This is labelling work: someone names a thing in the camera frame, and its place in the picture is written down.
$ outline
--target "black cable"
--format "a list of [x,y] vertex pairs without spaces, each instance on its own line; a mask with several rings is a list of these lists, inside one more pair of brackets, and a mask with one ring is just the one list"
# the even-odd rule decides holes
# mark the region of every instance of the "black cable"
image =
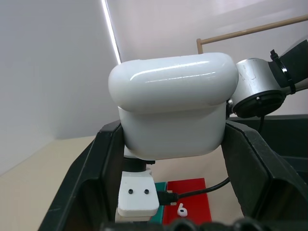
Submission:
[[201,189],[201,190],[196,190],[196,191],[192,191],[192,192],[186,192],[186,193],[182,193],[178,195],[178,199],[184,198],[184,197],[188,197],[188,196],[195,196],[195,195],[199,195],[199,194],[203,194],[203,193],[208,193],[208,192],[212,192],[214,190],[220,189],[221,187],[225,186],[226,184],[228,184],[230,182],[229,177],[226,178],[223,182],[214,185],[212,187],[209,187],[207,189]]
[[260,123],[259,123],[259,128],[258,128],[259,133],[261,133],[261,131],[262,131],[263,124],[264,124],[264,115],[261,116],[261,118],[260,118]]

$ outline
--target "table surface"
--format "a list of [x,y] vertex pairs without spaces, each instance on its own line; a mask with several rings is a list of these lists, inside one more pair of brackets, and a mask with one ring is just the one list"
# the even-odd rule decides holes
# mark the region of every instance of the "table surface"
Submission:
[[[0,176],[0,230],[37,230],[70,165],[94,137],[49,143]],[[205,178],[207,187],[227,178],[221,148],[210,154],[157,161],[149,166],[155,182]],[[213,221],[225,224],[242,218],[231,184],[208,193]]]

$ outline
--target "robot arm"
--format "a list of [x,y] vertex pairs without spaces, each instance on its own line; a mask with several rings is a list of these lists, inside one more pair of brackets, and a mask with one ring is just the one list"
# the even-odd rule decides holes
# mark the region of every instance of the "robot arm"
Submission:
[[236,64],[239,82],[228,101],[229,113],[241,118],[266,116],[277,110],[287,95],[307,89],[307,40],[281,57],[272,50],[271,59],[253,58]]

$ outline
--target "wooden rod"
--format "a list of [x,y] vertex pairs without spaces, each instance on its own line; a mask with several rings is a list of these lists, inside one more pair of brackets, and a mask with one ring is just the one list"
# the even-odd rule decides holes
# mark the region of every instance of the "wooden rod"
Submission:
[[197,39],[197,48],[198,48],[198,53],[200,53],[200,51],[202,51],[202,47],[201,49],[199,48],[199,46],[202,46],[204,44],[207,43],[211,43],[211,42],[218,42],[218,41],[222,41],[225,39],[231,39],[231,38],[235,38],[235,37],[239,37],[239,36],[243,36],[243,35],[249,35],[249,34],[253,34],[256,32],[260,32],[260,31],[264,31],[264,30],[270,30],[270,29],[274,29],[274,28],[278,28],[281,26],[287,26],[287,25],[291,25],[294,23],[300,23],[303,21],[307,21],[308,20],[308,14],[300,16],[300,17],[295,17],[295,18],[290,18],[287,20],[283,20],[283,21],[279,21],[276,23],[270,23],[270,24],[266,24],[263,26],[257,26],[257,27],[253,27],[247,30],[241,30],[241,31],[237,31],[237,32],[233,32],[233,33],[229,33],[229,34],[225,34],[225,35],[220,35],[220,36],[216,36],[216,37],[212,37],[212,38],[207,38],[204,40],[201,39]]
[[197,39],[197,49],[198,49],[198,54],[203,54],[203,48],[201,44],[201,39]]

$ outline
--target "white earbud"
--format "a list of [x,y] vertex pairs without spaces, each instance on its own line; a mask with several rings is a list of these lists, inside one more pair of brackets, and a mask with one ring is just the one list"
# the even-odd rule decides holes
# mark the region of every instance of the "white earbud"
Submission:
[[187,217],[188,212],[186,208],[183,208],[183,203],[180,203],[179,208],[178,208],[178,215],[180,217]]

